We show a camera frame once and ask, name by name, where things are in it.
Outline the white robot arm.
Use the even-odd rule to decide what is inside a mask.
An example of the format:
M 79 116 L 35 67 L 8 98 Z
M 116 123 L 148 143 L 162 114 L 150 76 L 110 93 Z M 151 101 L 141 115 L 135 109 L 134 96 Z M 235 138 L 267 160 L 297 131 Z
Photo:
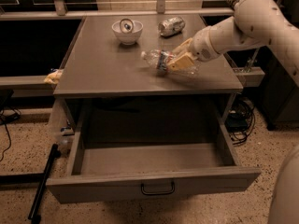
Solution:
M 174 49 L 171 70 L 208 62 L 231 50 L 268 47 L 293 78 L 299 74 L 299 29 L 273 0 L 226 0 L 234 15 L 208 26 Z M 299 224 L 299 146 L 280 166 L 267 224 Z

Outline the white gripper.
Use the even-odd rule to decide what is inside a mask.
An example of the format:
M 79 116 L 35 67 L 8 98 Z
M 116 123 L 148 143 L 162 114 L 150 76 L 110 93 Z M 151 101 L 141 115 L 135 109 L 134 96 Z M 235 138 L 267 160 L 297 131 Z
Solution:
M 224 31 L 216 25 L 200 30 L 193 38 L 185 40 L 172 50 L 176 55 L 183 55 L 168 62 L 167 69 L 170 71 L 187 69 L 194 66 L 196 58 L 200 62 L 208 62 L 218 58 L 225 52 L 223 35 Z

